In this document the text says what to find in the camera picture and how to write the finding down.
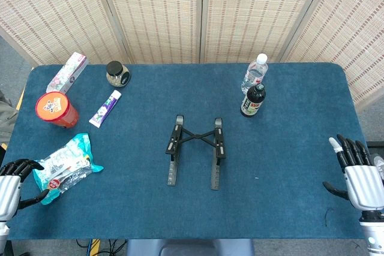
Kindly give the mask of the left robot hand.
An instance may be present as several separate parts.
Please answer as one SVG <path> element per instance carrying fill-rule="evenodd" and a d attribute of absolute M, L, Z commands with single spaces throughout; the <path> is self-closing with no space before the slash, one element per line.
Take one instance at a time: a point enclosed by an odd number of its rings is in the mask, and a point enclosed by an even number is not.
<path fill-rule="evenodd" d="M 41 202 L 49 193 L 43 190 L 34 198 L 21 200 L 21 190 L 25 179 L 33 170 L 44 170 L 38 162 L 18 159 L 0 168 L 0 222 L 9 221 L 18 210 Z"/>

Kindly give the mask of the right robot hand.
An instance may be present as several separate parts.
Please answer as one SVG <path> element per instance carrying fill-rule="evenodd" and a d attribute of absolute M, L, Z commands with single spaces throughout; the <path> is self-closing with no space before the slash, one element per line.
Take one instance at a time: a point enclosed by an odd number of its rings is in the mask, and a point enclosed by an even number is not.
<path fill-rule="evenodd" d="M 340 190 L 323 182 L 325 189 L 360 210 L 360 222 L 384 223 L 384 179 L 366 146 L 341 134 L 328 141 L 337 156 L 347 189 Z"/>

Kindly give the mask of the black folding laptop stand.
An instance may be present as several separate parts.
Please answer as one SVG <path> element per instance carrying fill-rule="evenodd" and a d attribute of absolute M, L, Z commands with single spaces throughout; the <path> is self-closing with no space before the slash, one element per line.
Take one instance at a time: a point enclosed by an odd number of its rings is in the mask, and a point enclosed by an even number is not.
<path fill-rule="evenodd" d="M 201 140 L 213 147 L 211 166 L 211 189 L 218 191 L 220 187 L 221 161 L 226 158 L 222 118 L 215 118 L 214 129 L 203 134 L 195 134 L 184 128 L 183 115 L 177 115 L 175 125 L 166 147 L 166 154 L 170 156 L 167 185 L 175 186 L 178 172 L 179 156 L 182 144 L 191 140 Z"/>

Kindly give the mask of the black equipment base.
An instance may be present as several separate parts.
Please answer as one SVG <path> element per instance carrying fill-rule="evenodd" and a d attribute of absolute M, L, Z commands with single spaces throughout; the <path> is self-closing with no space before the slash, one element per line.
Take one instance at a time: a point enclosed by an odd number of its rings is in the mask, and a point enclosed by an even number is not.
<path fill-rule="evenodd" d="M 368 141 L 368 151 L 370 153 L 370 161 L 374 164 L 374 158 L 380 156 L 384 159 L 384 141 Z"/>

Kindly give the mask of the teal snack bag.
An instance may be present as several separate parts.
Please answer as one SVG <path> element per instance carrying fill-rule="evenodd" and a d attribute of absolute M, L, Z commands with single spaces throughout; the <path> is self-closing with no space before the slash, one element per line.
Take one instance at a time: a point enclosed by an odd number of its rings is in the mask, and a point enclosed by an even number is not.
<path fill-rule="evenodd" d="M 66 145 L 37 161 L 42 170 L 33 171 L 35 183 L 48 194 L 41 204 L 48 205 L 92 173 L 104 167 L 94 163 L 91 141 L 87 133 L 76 134 Z"/>

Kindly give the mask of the grey green clothing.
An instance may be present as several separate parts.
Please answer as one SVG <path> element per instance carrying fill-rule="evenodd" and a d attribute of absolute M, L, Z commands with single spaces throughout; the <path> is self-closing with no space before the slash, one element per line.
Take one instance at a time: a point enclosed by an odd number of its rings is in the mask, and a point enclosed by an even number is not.
<path fill-rule="evenodd" d="M 9 144 L 18 114 L 18 110 L 0 90 L 0 144 Z"/>

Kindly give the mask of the blue table mat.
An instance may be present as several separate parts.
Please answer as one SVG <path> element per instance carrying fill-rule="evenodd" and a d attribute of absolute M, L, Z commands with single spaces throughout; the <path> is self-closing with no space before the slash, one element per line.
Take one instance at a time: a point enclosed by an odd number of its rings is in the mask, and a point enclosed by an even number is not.
<path fill-rule="evenodd" d="M 328 138 L 364 141 L 343 69 L 332 63 L 272 64 L 266 99 L 240 112 L 244 64 L 132 65 L 131 80 L 99 128 L 90 118 L 113 92 L 104 65 L 89 65 L 68 91 L 80 118 L 65 129 L 35 103 L 59 71 L 33 69 L 5 162 L 42 159 L 86 132 L 93 173 L 48 205 L 9 222 L 10 239 L 360 238 L 360 212 L 323 182 L 346 187 Z M 195 134 L 222 118 L 226 158 L 211 189 L 213 147 L 182 144 L 175 186 L 166 154 L 177 115 Z"/>

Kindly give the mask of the red orange-lidded canister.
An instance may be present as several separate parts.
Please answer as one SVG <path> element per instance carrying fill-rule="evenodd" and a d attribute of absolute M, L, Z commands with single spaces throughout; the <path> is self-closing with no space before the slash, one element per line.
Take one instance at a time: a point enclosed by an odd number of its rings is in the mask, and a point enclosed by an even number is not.
<path fill-rule="evenodd" d="M 41 120 L 64 128 L 74 127 L 79 120 L 79 113 L 61 92 L 42 95 L 36 102 L 35 112 Z"/>

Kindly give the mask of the purple white toothpaste tube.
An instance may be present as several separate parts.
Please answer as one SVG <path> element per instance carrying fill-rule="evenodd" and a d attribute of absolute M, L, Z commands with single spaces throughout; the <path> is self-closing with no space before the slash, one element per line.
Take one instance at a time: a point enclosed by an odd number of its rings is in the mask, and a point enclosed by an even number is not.
<path fill-rule="evenodd" d="M 108 114 L 112 111 L 116 103 L 121 97 L 121 93 L 114 90 L 104 104 L 98 109 L 95 115 L 90 118 L 89 123 L 99 128 L 103 121 L 107 118 Z"/>

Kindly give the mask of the floral toothpaste carton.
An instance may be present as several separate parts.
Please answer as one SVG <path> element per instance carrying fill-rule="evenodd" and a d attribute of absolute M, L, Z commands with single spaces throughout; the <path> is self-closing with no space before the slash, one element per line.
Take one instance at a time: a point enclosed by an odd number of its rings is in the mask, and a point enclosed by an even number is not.
<path fill-rule="evenodd" d="M 88 58 L 85 55 L 74 52 L 47 85 L 46 93 L 61 92 L 66 94 L 88 63 Z"/>

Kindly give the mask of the dark tea bottle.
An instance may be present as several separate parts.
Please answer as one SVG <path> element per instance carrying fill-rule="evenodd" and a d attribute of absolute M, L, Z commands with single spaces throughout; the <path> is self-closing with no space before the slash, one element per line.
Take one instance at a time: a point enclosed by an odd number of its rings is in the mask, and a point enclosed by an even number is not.
<path fill-rule="evenodd" d="M 266 97 L 265 85 L 258 83 L 249 88 L 241 104 L 241 113 L 245 117 L 253 117 Z"/>

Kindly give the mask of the clear plastic water bottle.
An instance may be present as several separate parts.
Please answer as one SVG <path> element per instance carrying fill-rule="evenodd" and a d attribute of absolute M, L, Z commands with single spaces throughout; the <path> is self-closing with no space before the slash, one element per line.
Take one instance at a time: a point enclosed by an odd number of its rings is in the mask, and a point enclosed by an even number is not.
<path fill-rule="evenodd" d="M 249 64 L 241 85 L 241 90 L 244 95 L 247 94 L 249 88 L 262 82 L 268 70 L 267 60 L 268 56 L 261 53 Z"/>

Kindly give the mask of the glass jar black lid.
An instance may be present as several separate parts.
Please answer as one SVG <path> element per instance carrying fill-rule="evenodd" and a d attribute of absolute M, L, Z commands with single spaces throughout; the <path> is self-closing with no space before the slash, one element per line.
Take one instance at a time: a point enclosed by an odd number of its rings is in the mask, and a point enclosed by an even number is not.
<path fill-rule="evenodd" d="M 119 61 L 111 61 L 106 65 L 106 78 L 112 86 L 121 88 L 128 84 L 131 73 Z"/>

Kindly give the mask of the grey blue chair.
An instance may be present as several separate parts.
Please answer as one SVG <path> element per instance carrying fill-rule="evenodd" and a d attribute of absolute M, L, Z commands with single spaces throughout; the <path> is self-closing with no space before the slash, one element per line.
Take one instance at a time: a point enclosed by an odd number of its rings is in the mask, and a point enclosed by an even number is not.
<path fill-rule="evenodd" d="M 127 256 L 254 256 L 251 239 L 132 239 Z"/>

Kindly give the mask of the bamboo folding screen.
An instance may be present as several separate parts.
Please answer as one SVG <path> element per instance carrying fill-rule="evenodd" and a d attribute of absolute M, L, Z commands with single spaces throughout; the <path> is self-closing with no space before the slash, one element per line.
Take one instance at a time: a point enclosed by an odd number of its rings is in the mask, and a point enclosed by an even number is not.
<path fill-rule="evenodd" d="M 0 37 L 33 66 L 332 62 L 363 107 L 384 97 L 384 0 L 0 0 Z"/>

